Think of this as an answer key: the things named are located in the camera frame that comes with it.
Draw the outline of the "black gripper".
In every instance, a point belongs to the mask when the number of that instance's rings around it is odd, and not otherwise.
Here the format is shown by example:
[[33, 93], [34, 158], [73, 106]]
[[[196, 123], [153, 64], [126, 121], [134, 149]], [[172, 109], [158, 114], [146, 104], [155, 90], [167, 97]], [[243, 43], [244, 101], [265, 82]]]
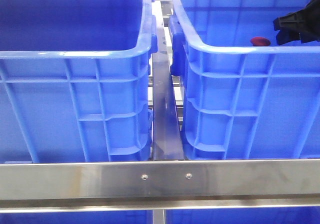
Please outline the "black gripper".
[[320, 40], [320, 0], [311, 0], [303, 9], [277, 17], [273, 29], [278, 31], [276, 43], [293, 41], [302, 44]]

